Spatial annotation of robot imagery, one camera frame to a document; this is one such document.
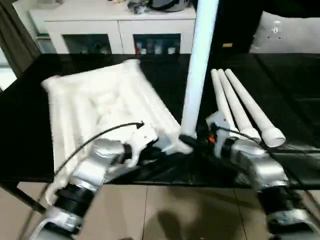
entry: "glass cabinet door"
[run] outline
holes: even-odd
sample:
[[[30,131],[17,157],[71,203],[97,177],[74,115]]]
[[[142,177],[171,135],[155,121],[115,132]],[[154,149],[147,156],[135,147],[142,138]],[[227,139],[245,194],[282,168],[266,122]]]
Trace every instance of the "glass cabinet door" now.
[[[181,34],[134,34],[135,54],[179,54]]]
[[[70,54],[112,54],[108,34],[62,35]]]

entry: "white cabinet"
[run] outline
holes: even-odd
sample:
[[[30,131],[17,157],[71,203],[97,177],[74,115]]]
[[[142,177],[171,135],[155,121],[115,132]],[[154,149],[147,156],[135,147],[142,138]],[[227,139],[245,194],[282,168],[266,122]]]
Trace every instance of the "white cabinet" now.
[[[45,20],[59,54],[191,53],[196,12],[148,12],[136,15],[126,2],[68,0]]]
[[[46,29],[59,54],[123,53],[117,21],[48,21]]]
[[[195,21],[182,20],[127,20],[119,21],[120,34],[125,54],[136,54],[137,45],[147,53],[191,53]]]

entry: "glossy black tabletop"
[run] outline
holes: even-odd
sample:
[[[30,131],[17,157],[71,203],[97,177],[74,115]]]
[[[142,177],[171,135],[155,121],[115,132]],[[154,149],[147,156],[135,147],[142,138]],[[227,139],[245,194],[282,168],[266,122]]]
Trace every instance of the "glossy black tabletop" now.
[[[180,123],[189,55],[142,56],[141,69],[171,114]],[[119,64],[133,55],[41,55],[0,95],[0,181],[50,182],[54,177],[48,96],[41,82]],[[319,55],[235,55],[209,68],[230,68],[271,121],[287,138],[273,149],[297,188],[320,189],[320,140],[317,66]],[[217,110],[210,74],[206,76],[199,120]],[[236,172],[215,159],[175,153],[115,180],[115,184],[247,187]]]

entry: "tile floor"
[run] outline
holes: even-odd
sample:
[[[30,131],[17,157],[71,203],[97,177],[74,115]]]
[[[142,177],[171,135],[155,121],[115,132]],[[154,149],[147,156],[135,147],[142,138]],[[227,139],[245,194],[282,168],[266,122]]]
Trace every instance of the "tile floor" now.
[[[33,198],[42,186],[19,185]],[[318,191],[313,194],[320,200]],[[0,240],[17,239],[29,210],[0,189]],[[264,240],[268,233],[264,214],[247,189],[106,185],[77,238],[89,239]]]

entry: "bottle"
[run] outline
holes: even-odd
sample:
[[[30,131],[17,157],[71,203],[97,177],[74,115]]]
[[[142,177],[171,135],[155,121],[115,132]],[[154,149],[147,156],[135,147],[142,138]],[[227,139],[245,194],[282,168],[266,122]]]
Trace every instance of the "bottle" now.
[[[163,44],[161,40],[157,40],[154,45],[154,54],[160,55],[163,52]]]
[[[141,54],[141,55],[145,55],[145,54],[147,54],[147,49],[145,49],[145,48],[141,48],[141,50],[140,50],[140,54]]]
[[[168,54],[171,55],[171,54],[175,54],[176,53],[176,48],[175,47],[169,47],[168,48]]]
[[[153,54],[154,53],[154,41],[152,39],[148,39],[146,41],[146,53]]]

